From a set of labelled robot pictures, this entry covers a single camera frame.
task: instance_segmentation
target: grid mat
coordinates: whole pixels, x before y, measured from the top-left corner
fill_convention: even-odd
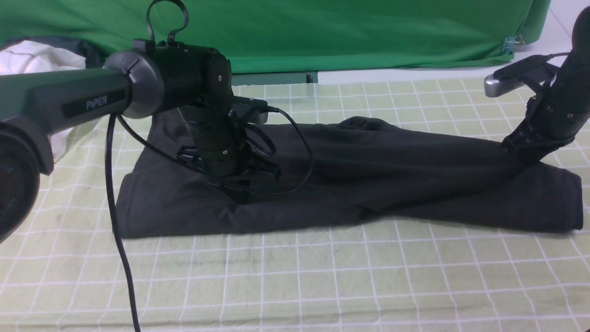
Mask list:
[[[300,123],[372,116],[502,140],[532,95],[483,79],[242,86]],[[270,123],[280,117],[270,116]],[[144,137],[150,120],[130,121]],[[77,128],[34,211],[0,245],[1,331],[132,329],[104,185],[106,119]],[[141,146],[117,125],[115,184]],[[548,156],[584,182],[590,129]],[[391,219],[339,230],[127,241],[145,331],[586,331],[590,229],[571,237]]]

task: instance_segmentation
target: green backdrop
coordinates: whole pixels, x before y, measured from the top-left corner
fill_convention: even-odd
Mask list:
[[[64,35],[107,52],[148,38],[151,0],[1,0],[0,38]],[[177,40],[218,48],[234,73],[489,66],[513,58],[504,39],[539,38],[550,0],[184,0]],[[157,40],[180,10],[152,10]]]

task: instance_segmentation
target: black t-shirt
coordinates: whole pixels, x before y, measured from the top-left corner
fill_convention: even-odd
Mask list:
[[[288,191],[309,167],[291,125],[260,125],[275,143],[278,184]],[[386,216],[457,222],[530,232],[569,232],[583,224],[576,174],[538,163],[523,168],[498,142],[410,131],[380,119],[301,124],[313,149],[308,182],[289,196],[252,195],[233,203],[202,175],[145,149],[125,176],[117,201],[123,238],[261,233],[356,225]],[[156,115],[148,141],[174,156],[192,145],[175,110]]]

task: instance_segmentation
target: binder clip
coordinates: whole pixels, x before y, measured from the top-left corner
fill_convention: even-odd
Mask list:
[[[502,47],[502,53],[514,53],[515,49],[521,49],[526,45],[525,41],[522,39],[522,35],[518,35],[515,37],[506,37],[504,39],[504,47]]]

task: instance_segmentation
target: robotic arm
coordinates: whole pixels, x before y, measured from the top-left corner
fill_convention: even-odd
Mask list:
[[[547,61],[568,57],[561,68]],[[485,93],[499,97],[527,85],[535,95],[526,106],[525,119],[502,146],[527,166],[573,142],[590,118],[590,7],[583,10],[573,28],[568,54],[530,56],[486,77]]]
[[[183,9],[186,27],[184,5],[173,2]],[[177,109],[195,146],[182,147],[175,161],[207,175],[237,203],[253,192],[252,178],[278,181],[279,166],[266,159],[276,148],[249,123],[264,123],[268,112],[285,113],[234,96],[230,62],[218,50],[176,42],[180,30],[156,45],[149,19],[148,27],[151,40],[134,40],[133,49],[112,54],[102,69],[0,77],[0,243],[30,212],[40,174],[53,171],[49,136],[106,115],[119,115],[128,128],[120,115],[140,119]]]

